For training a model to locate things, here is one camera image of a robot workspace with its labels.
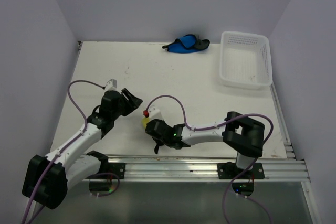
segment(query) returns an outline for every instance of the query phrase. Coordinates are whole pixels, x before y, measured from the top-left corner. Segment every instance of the plastic basket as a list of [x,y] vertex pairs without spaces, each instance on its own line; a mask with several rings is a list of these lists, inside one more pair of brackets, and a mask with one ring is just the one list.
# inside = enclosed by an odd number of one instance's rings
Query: plastic basket
[[273,82],[268,38],[257,34],[222,33],[219,76],[228,86],[259,89]]

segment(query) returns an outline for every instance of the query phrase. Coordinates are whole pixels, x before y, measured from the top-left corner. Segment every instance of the white table surface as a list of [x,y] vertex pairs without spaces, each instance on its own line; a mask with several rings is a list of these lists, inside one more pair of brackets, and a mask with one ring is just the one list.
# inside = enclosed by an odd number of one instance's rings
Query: white table surface
[[[144,102],[139,109],[116,120],[114,128],[90,150],[114,155],[155,155],[155,142],[141,125],[142,112],[156,96],[170,94],[184,104],[189,124],[204,124],[225,118],[228,111],[261,113],[270,117],[274,132],[264,146],[263,158],[287,158],[270,88],[244,90],[220,84],[220,45],[204,52],[172,54],[165,43],[84,42],[72,80],[85,79],[101,85],[117,79],[118,89],[127,88]],[[86,83],[72,86],[71,93],[89,116],[100,104],[103,90]],[[179,105],[169,98],[154,103],[169,125],[183,123]],[[269,124],[265,123],[265,135]],[[68,140],[82,126],[79,112],[66,99],[51,150]],[[224,143],[198,144],[175,150],[161,146],[158,156],[236,157]]]

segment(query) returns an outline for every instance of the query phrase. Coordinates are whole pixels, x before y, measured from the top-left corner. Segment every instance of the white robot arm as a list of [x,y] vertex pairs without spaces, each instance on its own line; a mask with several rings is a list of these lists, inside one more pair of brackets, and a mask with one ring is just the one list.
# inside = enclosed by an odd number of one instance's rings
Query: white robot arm
[[[225,119],[214,123],[191,126],[178,124],[173,127],[164,122],[160,110],[155,106],[144,111],[144,116],[143,126],[156,142],[156,154],[162,145],[181,149],[199,143],[224,142],[238,152],[236,166],[241,170],[263,154],[264,124],[249,117],[235,120],[241,116],[237,112],[228,112]],[[232,123],[226,123],[231,119],[234,119]],[[240,134],[236,132],[239,127],[242,128]]]
[[[107,156],[95,151],[87,153],[83,158],[80,156],[114,127],[114,122],[119,116],[127,116],[142,103],[141,99],[133,96],[127,89],[119,92],[116,88],[115,80],[107,83],[101,104],[94,109],[72,138],[46,156],[36,155],[30,160],[23,195],[31,197],[37,186],[37,191],[33,194],[34,200],[54,209],[75,184],[90,175],[109,172]],[[45,170],[47,173],[37,185]]]

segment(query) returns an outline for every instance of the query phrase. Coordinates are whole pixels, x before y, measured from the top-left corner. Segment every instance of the red object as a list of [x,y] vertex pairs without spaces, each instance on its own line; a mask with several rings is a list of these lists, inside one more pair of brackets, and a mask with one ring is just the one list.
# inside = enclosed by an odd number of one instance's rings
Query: red object
[[149,118],[149,112],[147,110],[143,111],[143,115],[145,116],[145,118]]

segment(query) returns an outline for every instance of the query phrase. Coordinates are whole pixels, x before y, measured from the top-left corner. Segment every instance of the blue object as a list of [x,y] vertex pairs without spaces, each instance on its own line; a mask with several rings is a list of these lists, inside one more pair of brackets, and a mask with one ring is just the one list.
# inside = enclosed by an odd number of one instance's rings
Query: blue object
[[168,52],[187,54],[190,52],[203,51],[207,49],[209,45],[210,41],[208,39],[200,40],[193,34],[187,34],[176,39],[173,43],[163,46],[162,48],[167,49]]

